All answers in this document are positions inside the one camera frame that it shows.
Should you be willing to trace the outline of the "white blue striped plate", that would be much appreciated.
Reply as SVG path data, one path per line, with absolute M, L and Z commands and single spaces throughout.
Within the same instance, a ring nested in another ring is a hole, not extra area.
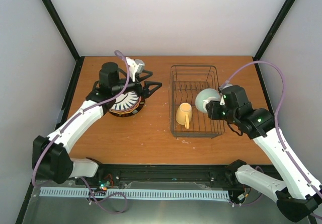
M 111 110 L 114 111 L 125 111 L 133 107 L 139 101 L 138 95 L 134 92 L 127 92 L 120 95 Z

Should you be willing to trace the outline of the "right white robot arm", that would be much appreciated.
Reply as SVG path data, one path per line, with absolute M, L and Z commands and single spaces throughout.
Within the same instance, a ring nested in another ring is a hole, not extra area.
M 264 108 L 252 108 L 244 88 L 233 85 L 221 91 L 207 89 L 200 103 L 208 118 L 235 125 L 237 135 L 246 134 L 253 140 L 282 178 L 275 179 L 237 160 L 228 166 L 226 177 L 231 184 L 240 183 L 259 191 L 274 201 L 292 222 L 302 220 L 318 208 L 321 182 L 292 150 L 273 115 Z

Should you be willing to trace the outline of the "pale green ceramic bowl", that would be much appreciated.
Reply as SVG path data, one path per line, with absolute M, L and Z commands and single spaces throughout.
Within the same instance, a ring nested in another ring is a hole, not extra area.
M 207 113 L 206 104 L 212 100 L 220 102 L 221 95 L 219 94 L 219 92 L 212 88 L 204 89 L 196 96 L 195 106 L 198 111 Z

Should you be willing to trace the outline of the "yellow ceramic mug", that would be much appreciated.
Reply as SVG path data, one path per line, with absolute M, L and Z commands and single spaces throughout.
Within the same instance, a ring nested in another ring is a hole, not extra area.
M 190 128 L 192 120 L 192 106 L 189 103 L 182 103 L 176 112 L 176 122 L 186 129 Z

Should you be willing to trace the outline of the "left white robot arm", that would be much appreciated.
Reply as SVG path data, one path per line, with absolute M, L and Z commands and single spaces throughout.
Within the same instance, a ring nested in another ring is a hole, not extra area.
M 114 62 L 106 62 L 99 71 L 99 79 L 93 85 L 80 108 L 59 128 L 46 137 L 38 136 L 33 141 L 32 182 L 37 174 L 57 184 L 69 178 L 87 177 L 94 185 L 104 181 L 105 173 L 99 169 L 100 162 L 69 156 L 78 139 L 97 120 L 119 102 L 122 95 L 133 93 L 136 104 L 142 107 L 145 99 L 157 91 L 162 84 L 148 80 L 153 73 L 144 69 L 144 62 L 127 58 L 126 70 Z

